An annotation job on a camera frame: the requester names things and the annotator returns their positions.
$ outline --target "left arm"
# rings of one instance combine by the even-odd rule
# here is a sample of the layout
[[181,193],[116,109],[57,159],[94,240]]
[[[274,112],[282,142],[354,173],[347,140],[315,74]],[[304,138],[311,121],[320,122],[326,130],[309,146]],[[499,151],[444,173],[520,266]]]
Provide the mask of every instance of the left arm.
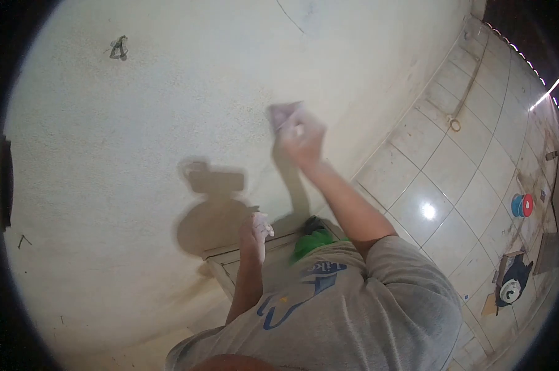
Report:
[[247,217],[240,227],[239,273],[226,325],[254,307],[263,295],[262,268],[265,261],[265,237],[268,234],[273,235],[273,229],[267,223],[266,216],[256,212]]

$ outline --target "right hand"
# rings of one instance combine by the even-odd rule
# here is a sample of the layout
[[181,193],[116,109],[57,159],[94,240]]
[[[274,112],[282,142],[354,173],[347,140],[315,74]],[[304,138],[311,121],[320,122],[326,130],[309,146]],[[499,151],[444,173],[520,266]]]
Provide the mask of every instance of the right hand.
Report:
[[302,171],[321,163],[326,126],[300,102],[269,106],[271,124],[283,151]]

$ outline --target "blue and red spool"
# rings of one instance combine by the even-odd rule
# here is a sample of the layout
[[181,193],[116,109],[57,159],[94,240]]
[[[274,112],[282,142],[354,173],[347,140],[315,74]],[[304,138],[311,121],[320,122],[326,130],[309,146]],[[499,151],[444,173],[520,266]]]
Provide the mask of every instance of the blue and red spool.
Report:
[[514,195],[510,209],[515,217],[527,218],[533,212],[533,196],[530,194]]

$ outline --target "gray t-shirt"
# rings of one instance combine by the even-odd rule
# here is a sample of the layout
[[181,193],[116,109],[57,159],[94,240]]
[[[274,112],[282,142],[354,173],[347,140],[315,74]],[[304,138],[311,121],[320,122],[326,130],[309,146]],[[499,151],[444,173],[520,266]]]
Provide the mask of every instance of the gray t-shirt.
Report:
[[417,247],[388,236],[366,263],[350,242],[313,250],[295,279],[227,326],[176,345],[166,370],[216,354],[281,370],[445,370],[461,329],[459,296]]

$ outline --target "crack in wall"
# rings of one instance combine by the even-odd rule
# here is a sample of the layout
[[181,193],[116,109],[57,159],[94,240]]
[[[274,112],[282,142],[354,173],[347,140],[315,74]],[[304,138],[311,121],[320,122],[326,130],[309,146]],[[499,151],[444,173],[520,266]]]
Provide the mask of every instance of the crack in wall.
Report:
[[288,13],[285,12],[285,10],[283,9],[283,6],[279,2],[279,0],[275,0],[275,2],[279,5],[279,7],[281,8],[281,10],[285,14],[285,16],[288,17],[288,19],[294,24],[294,26],[298,27],[298,30],[300,30],[300,32],[302,34],[304,34],[304,31],[302,31],[302,28],[300,28],[300,26],[298,26],[298,24],[296,22],[294,22],[294,20],[288,15]]

